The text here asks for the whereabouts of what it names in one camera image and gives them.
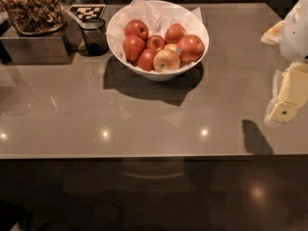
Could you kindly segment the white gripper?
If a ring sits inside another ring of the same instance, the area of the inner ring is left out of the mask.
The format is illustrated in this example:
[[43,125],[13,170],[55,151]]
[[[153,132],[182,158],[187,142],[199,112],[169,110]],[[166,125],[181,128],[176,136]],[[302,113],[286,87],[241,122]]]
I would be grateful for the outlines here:
[[285,70],[276,70],[272,80],[272,99],[264,122],[278,126],[290,122],[308,102],[308,0],[298,0],[281,20],[261,36],[268,45],[279,43],[280,53],[292,62]]

